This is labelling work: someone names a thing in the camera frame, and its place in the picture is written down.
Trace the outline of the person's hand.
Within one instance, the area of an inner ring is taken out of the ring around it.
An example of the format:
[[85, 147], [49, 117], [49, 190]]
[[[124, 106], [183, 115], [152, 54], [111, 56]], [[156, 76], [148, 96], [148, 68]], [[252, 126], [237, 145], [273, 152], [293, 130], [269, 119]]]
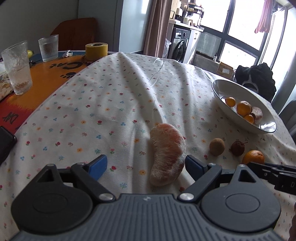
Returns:
[[292, 226], [289, 229], [290, 237], [288, 241], [296, 241], [296, 213], [292, 218]]

